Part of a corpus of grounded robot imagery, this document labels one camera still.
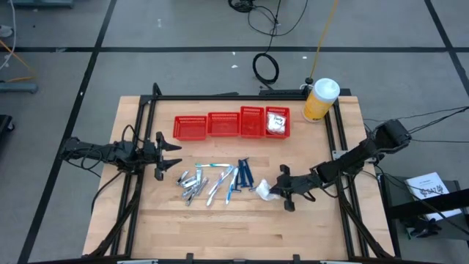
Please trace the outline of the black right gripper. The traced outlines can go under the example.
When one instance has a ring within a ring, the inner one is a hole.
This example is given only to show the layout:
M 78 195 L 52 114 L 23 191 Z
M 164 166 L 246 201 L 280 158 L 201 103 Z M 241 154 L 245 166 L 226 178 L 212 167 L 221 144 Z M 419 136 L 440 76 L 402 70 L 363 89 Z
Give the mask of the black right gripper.
M 291 176 L 287 165 L 280 165 L 281 175 L 279 184 L 270 188 L 270 193 L 285 198 L 284 209 L 288 212 L 295 211 L 295 203 L 292 201 L 293 194 L 299 194 L 309 202 L 315 202 L 316 198 L 312 195 L 313 188 L 319 188 L 322 184 L 315 173 L 301 176 Z

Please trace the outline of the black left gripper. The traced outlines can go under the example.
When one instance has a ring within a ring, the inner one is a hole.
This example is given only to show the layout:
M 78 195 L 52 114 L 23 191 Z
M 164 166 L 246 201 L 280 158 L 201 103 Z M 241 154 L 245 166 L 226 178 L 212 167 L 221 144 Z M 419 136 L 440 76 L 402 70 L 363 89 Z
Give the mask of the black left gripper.
M 146 164 L 154 164 L 155 167 L 155 178 L 156 180 L 163 180 L 163 171 L 167 171 L 172 166 L 182 161 L 181 158 L 175 158 L 170 160 L 163 160 L 163 150 L 169 152 L 174 150 L 181 150 L 181 146 L 169 144 L 165 142 L 163 134 L 158 131 L 156 133 L 155 142 L 151 142 L 149 139 L 144 141 L 143 153 L 144 161 Z

